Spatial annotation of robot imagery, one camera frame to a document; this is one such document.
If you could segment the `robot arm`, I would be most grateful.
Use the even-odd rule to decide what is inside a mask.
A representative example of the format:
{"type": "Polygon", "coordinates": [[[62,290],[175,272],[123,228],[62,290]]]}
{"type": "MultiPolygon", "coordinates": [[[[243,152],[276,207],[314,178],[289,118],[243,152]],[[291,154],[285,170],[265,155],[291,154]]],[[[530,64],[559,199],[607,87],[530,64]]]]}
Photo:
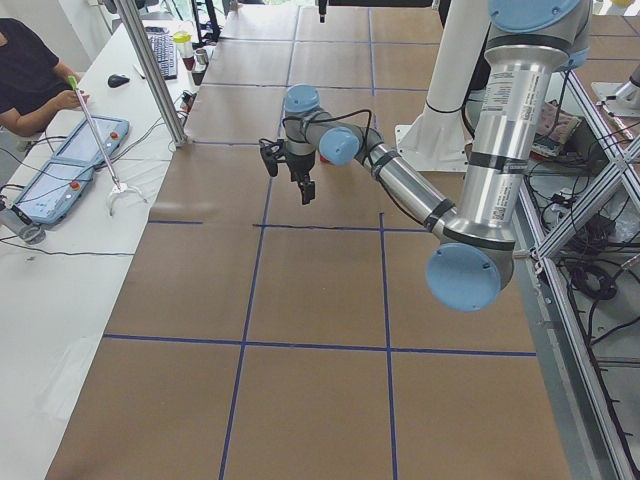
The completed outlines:
{"type": "Polygon", "coordinates": [[[315,159],[359,162],[440,244],[432,294],[460,311],[491,305],[513,274],[511,232],[524,170],[554,73],[583,63],[588,1],[454,1],[422,114],[396,145],[324,110],[318,91],[284,99],[285,162],[304,202],[315,159]]]}

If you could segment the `second robot base beyond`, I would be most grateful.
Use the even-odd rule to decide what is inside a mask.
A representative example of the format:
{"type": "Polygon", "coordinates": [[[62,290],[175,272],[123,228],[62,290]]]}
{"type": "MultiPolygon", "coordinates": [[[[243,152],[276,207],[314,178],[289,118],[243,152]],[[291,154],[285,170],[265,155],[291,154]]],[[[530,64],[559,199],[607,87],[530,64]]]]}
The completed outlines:
{"type": "Polygon", "coordinates": [[[639,67],[622,83],[592,82],[598,105],[610,117],[639,117],[639,67]]]}

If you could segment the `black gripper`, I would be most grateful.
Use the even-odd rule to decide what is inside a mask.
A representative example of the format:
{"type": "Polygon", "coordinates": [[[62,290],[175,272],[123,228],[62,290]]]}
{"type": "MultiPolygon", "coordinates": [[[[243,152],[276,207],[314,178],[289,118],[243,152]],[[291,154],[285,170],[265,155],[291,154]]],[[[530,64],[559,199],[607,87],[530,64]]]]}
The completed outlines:
{"type": "MultiPolygon", "coordinates": [[[[319,21],[326,21],[328,0],[318,0],[319,21]]],[[[315,153],[296,155],[291,152],[285,153],[285,162],[290,171],[292,181],[300,181],[298,187],[301,193],[301,203],[308,205],[315,199],[315,182],[310,178],[310,172],[315,165],[315,153]]]]}

